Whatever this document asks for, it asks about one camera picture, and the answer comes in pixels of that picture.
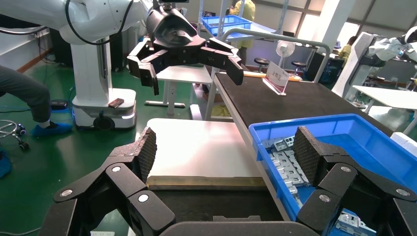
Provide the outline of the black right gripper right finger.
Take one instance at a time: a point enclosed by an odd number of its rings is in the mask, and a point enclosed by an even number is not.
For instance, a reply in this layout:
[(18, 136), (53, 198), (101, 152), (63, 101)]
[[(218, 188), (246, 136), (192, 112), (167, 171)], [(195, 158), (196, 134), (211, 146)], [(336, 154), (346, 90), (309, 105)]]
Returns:
[(305, 126), (297, 128), (293, 150), (315, 188), (297, 213), (298, 223), (325, 236), (348, 209), (379, 236), (416, 235), (414, 191), (360, 166), (342, 147), (318, 141)]

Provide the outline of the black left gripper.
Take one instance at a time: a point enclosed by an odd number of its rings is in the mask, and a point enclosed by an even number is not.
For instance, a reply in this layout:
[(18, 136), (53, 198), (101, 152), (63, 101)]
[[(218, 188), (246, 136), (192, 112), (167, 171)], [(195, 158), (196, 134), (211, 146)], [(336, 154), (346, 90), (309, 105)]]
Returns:
[(216, 38), (205, 41), (196, 29), (177, 10), (157, 7), (149, 12), (147, 31), (150, 39), (139, 42), (127, 56), (129, 72), (140, 79), (141, 85), (159, 95), (157, 73), (167, 65), (200, 63), (226, 71), (240, 86), (244, 70), (238, 49)]

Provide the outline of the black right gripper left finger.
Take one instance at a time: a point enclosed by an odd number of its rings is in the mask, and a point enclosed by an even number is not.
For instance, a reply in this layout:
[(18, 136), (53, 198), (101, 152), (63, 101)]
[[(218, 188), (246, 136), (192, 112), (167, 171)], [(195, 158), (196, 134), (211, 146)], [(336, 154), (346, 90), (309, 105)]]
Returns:
[(117, 210), (136, 235), (160, 235), (176, 217), (146, 185), (156, 150), (149, 127), (137, 141), (114, 148), (99, 168), (54, 195), (39, 234), (88, 236)]

